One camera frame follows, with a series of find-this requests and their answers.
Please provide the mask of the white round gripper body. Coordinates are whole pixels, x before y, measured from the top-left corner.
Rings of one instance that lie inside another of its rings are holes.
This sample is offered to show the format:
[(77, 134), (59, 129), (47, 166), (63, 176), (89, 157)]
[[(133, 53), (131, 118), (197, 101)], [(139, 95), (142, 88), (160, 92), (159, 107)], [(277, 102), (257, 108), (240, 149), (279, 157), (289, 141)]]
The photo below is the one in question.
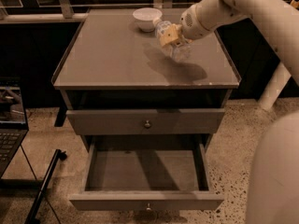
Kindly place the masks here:
[(211, 33), (200, 20), (200, 12), (201, 6), (199, 4), (194, 4), (181, 14), (181, 31), (185, 38), (197, 40), (204, 38)]

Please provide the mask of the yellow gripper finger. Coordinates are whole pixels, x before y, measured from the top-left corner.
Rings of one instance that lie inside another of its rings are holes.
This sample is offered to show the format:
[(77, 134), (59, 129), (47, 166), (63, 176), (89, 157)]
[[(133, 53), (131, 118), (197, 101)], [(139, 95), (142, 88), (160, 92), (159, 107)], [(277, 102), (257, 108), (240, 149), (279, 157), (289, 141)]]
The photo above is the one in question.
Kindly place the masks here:
[(159, 41), (162, 47), (177, 43), (181, 39), (181, 26), (170, 24), (160, 33)]

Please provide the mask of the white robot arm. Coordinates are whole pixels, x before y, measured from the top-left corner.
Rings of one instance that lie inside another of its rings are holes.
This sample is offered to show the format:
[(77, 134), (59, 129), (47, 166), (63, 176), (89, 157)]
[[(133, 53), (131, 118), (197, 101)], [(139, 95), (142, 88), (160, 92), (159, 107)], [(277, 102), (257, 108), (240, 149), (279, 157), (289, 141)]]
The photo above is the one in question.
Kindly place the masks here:
[[(299, 13), (283, 0), (202, 0), (178, 24), (158, 29), (161, 47), (173, 60), (189, 55), (191, 41), (218, 27), (249, 18), (295, 80), (299, 79)], [(246, 224), (299, 224), (299, 112), (276, 120), (253, 156)]]

